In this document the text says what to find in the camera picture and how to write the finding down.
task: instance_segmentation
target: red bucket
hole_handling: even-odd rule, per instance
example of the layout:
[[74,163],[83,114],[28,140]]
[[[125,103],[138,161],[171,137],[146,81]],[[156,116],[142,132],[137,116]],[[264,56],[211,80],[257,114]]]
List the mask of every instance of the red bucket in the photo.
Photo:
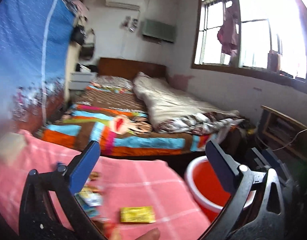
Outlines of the red bucket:
[[[230,194],[225,192],[206,156],[189,163],[185,180],[193,198],[212,222],[226,205]],[[251,191],[244,208],[251,205],[255,191]]]

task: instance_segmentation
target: pink curtain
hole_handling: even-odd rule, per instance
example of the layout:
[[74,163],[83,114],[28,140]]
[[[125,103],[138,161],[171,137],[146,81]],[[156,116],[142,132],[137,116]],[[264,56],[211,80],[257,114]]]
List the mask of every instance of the pink curtain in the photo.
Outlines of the pink curtain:
[[226,19],[221,26],[217,38],[222,44],[222,53],[231,55],[232,50],[237,49],[238,34],[236,30],[237,18],[239,13],[239,7],[232,0],[232,6],[226,9]]

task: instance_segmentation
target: white comforter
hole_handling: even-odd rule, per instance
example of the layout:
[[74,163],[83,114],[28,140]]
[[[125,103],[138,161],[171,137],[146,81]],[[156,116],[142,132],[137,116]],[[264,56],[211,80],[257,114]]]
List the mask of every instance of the white comforter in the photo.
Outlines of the white comforter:
[[167,120],[199,113],[217,112],[224,114],[226,119],[239,116],[237,110],[223,111],[187,92],[172,88],[164,80],[150,78],[143,73],[139,73],[134,80],[134,92],[145,102],[150,122],[156,130],[159,124]]

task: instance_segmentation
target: white nightstand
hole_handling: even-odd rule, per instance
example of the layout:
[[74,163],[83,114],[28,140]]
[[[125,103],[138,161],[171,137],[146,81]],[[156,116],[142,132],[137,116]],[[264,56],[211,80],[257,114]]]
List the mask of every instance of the white nightstand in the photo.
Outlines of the white nightstand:
[[84,73],[73,72],[70,73],[69,90],[84,90],[89,82],[97,76],[96,72]]

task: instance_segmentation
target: pillow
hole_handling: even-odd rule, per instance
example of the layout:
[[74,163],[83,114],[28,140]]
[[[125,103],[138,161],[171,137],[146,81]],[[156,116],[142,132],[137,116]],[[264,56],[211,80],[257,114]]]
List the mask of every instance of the pillow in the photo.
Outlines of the pillow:
[[99,76],[92,80],[92,84],[96,87],[103,88],[126,88],[132,90],[133,84],[128,79],[115,76]]

